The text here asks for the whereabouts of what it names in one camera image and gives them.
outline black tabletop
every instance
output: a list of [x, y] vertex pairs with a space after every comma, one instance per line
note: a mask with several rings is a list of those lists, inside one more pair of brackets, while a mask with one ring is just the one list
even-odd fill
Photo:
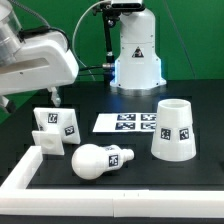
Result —
[[[44, 155], [30, 189], [164, 189], [224, 190], [224, 80], [169, 81], [164, 92], [132, 97], [111, 93], [103, 82], [79, 82], [60, 89], [62, 108], [74, 108], [81, 143], [130, 148], [135, 158], [120, 170], [104, 173], [96, 180], [79, 178], [71, 158], [80, 145], [64, 144], [65, 156]], [[93, 133], [99, 113], [155, 113], [160, 100], [191, 102], [197, 155], [185, 162], [167, 162], [151, 154], [152, 133]], [[33, 109], [53, 107], [49, 94], [39, 91], [0, 126], [0, 181], [6, 179], [26, 150], [34, 145], [37, 130]], [[0, 216], [0, 223], [200, 223], [203, 219], [149, 219], [102, 217]], [[206, 219], [207, 223], [223, 220]]]

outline white light bulb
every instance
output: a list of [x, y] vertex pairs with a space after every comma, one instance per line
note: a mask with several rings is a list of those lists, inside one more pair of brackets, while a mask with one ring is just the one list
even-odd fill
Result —
[[91, 180], [106, 171], [120, 169], [124, 162], [133, 158], [134, 152], [131, 149], [121, 150], [116, 145], [99, 147], [86, 144], [75, 151], [72, 168], [79, 177]]

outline green background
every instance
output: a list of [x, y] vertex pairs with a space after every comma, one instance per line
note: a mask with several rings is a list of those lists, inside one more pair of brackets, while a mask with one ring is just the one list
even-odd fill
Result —
[[[82, 14], [96, 0], [20, 0], [40, 13], [51, 26], [63, 29], [72, 38]], [[194, 79], [188, 60], [172, 26], [163, 0], [145, 0], [145, 5], [156, 16], [156, 51], [162, 60], [162, 75], [167, 80]], [[186, 45], [195, 70], [196, 79], [224, 78], [224, 1], [223, 0], [167, 0], [170, 11]], [[42, 25], [35, 17], [14, 6], [23, 26]], [[119, 55], [119, 24], [111, 30], [115, 56]], [[105, 62], [105, 41], [102, 17], [89, 13], [77, 35], [76, 52], [86, 65]], [[83, 76], [78, 80], [92, 80]], [[17, 106], [33, 93], [10, 96]], [[0, 113], [0, 121], [6, 117]]]

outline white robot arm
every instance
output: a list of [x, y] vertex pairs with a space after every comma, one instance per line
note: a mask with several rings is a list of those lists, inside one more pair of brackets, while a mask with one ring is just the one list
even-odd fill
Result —
[[55, 106], [56, 87], [71, 84], [78, 64], [60, 32], [20, 39], [21, 25], [11, 4], [0, 0], [0, 106], [8, 110], [3, 95], [47, 88]]
[[134, 96], [160, 90], [166, 81], [161, 77], [161, 60], [155, 52], [154, 14], [142, 0], [112, 0], [103, 13], [109, 26], [114, 26], [117, 20], [113, 17], [117, 15], [121, 24], [120, 56], [115, 60], [111, 90]]

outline white cup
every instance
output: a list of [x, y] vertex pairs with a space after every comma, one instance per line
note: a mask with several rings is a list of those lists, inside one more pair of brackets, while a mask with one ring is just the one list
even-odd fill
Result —
[[158, 104], [152, 154], [166, 161], [185, 161], [196, 155], [191, 104], [167, 99]]

